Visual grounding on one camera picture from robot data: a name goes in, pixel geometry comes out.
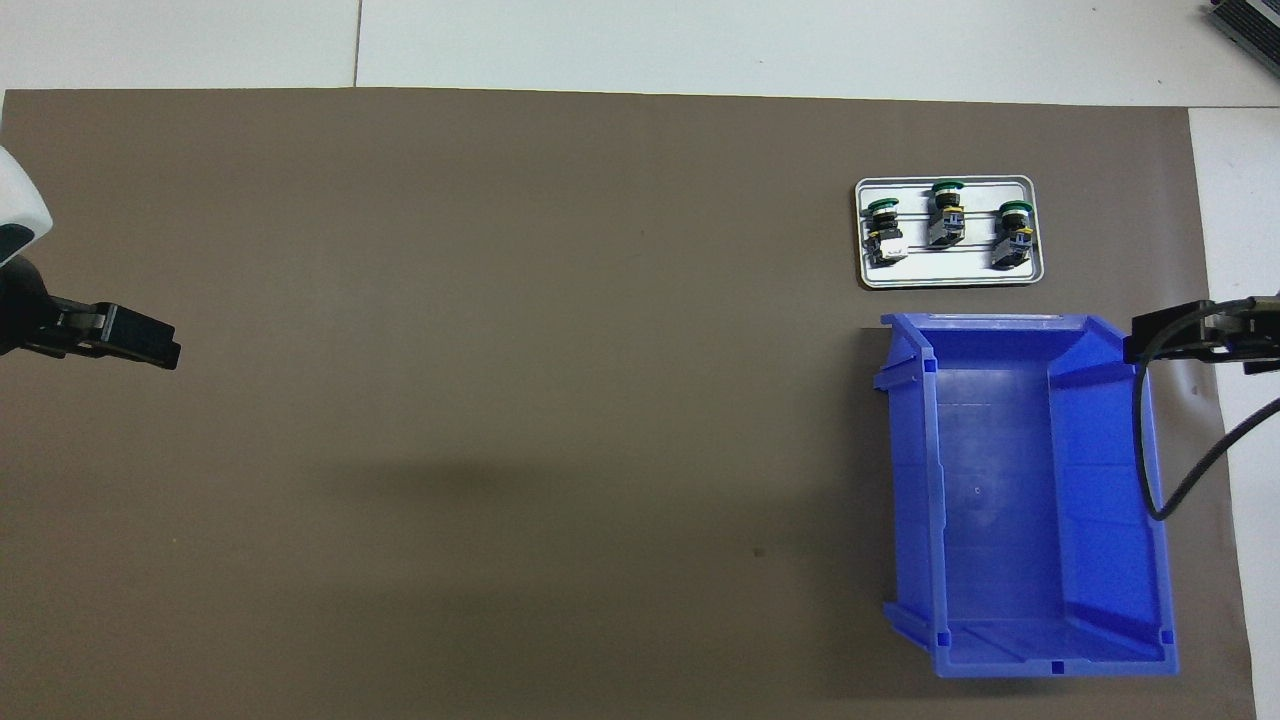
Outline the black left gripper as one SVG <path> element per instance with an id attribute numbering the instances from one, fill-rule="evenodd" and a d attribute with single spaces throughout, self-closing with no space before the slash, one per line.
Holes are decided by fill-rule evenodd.
<path id="1" fill-rule="evenodd" d="M 175 328 L 113 302 L 54 299 L 59 318 L 54 348 L 81 357 L 118 357 L 164 370 L 177 369 Z M 14 258 L 1 270 L 1 355 L 23 348 L 51 324 L 51 299 L 36 265 Z"/>

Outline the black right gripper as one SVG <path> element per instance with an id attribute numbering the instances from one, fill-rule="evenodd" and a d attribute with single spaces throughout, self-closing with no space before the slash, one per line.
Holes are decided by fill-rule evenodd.
<path id="1" fill-rule="evenodd" d="M 1245 361 L 1245 375 L 1261 375 L 1279 370 L 1279 296 L 1254 296 L 1249 310 L 1249 329 L 1254 336 L 1257 357 Z M 1207 307 L 1210 300 L 1197 300 L 1171 307 L 1146 313 L 1132 319 L 1130 334 L 1125 338 L 1125 361 L 1138 364 L 1151 341 L 1175 320 Z M 1155 355 L 1157 360 L 1188 359 L 1215 363 L 1210 356 L 1231 352 L 1234 336 L 1248 329 L 1248 320 L 1238 314 L 1207 316 L 1175 332 Z"/>

